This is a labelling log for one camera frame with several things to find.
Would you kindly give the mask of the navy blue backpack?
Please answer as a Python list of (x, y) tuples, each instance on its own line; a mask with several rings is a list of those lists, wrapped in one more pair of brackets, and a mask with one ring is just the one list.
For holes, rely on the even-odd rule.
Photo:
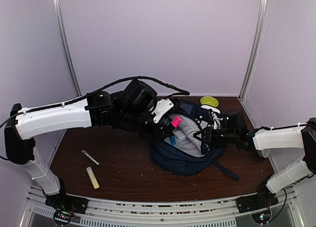
[(169, 111), (164, 118), (171, 120), (179, 115), (182, 123), (175, 129), (181, 129), (187, 136), (186, 140), (172, 145), (170, 137), (163, 141), (152, 140), (150, 142), (150, 158), (163, 170), (170, 171), (174, 175), (190, 176), (201, 172), (203, 169), (214, 165), (222, 172), (233, 177), (236, 181), (240, 177), (218, 163), (218, 158), (223, 154), (224, 145), (205, 145), (195, 139), (193, 134), (206, 126), (212, 126), (210, 108), (208, 105), (200, 105), (188, 100), (180, 100), (180, 108)]

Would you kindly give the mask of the yellow highlighter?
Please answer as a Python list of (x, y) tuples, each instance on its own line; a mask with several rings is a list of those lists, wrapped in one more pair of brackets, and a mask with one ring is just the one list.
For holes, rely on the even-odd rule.
[(99, 189), (100, 185), (99, 185), (99, 183), (98, 183), (98, 181), (97, 181), (97, 179), (96, 179), (96, 177), (94, 175), (94, 172), (93, 172), (92, 168), (91, 167), (87, 167), (86, 171), (88, 173), (88, 176), (90, 178), (90, 181), (91, 181), (94, 189)]

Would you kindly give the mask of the blue highlighter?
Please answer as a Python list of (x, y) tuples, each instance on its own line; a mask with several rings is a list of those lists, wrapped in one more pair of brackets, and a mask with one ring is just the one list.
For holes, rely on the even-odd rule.
[(170, 143), (174, 146), (176, 145), (176, 138), (174, 136), (170, 137)]

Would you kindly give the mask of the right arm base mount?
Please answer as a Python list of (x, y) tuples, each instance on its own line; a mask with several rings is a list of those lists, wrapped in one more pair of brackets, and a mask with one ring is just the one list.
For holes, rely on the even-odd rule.
[(253, 194), (241, 196), (236, 199), (239, 213), (253, 212), (278, 204), (278, 198), (274, 194)]

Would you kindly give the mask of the white charger cube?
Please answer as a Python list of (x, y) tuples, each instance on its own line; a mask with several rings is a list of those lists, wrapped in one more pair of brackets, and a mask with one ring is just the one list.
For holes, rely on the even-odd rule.
[(182, 142), (187, 138), (186, 134), (181, 129), (175, 129), (173, 131), (173, 136), (177, 143)]

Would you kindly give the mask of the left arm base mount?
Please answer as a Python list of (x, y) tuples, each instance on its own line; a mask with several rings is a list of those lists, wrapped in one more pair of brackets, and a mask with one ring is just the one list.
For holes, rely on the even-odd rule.
[(71, 195), (58, 197), (48, 196), (45, 204), (53, 207), (54, 209), (69, 211), (71, 213), (85, 214), (88, 199)]

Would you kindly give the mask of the pink highlighter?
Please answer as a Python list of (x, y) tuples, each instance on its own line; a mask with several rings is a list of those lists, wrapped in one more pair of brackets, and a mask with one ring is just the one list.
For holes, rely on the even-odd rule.
[(179, 115), (175, 116), (171, 121), (171, 125), (175, 128), (177, 128), (181, 123), (182, 119)]

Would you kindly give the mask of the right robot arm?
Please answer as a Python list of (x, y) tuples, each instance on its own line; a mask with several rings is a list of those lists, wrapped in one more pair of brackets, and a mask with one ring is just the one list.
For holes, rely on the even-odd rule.
[(265, 207), (272, 200), (272, 193), (298, 183), (316, 173), (316, 119), (306, 123), (284, 127), (260, 127), (249, 130), (241, 111), (230, 110), (224, 114), (224, 125), (218, 129), (206, 126), (195, 132), (193, 137), (205, 145), (235, 144), (243, 151), (257, 151), (266, 158), (274, 149), (302, 149), (302, 158), (273, 174), (253, 197), (253, 204)]

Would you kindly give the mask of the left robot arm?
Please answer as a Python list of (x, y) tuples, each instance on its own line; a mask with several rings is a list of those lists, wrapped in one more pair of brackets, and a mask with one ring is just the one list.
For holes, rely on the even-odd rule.
[(164, 139), (173, 127), (167, 116), (177, 107), (170, 98), (158, 99), (148, 84), (133, 79), (119, 92), (99, 89), (82, 97), (37, 108), (12, 107), (4, 122), (6, 160), (22, 165), (42, 188), (47, 201), (60, 209), (71, 205), (63, 181), (41, 161), (35, 136), (70, 128), (109, 125), (113, 130), (140, 132), (147, 137)]

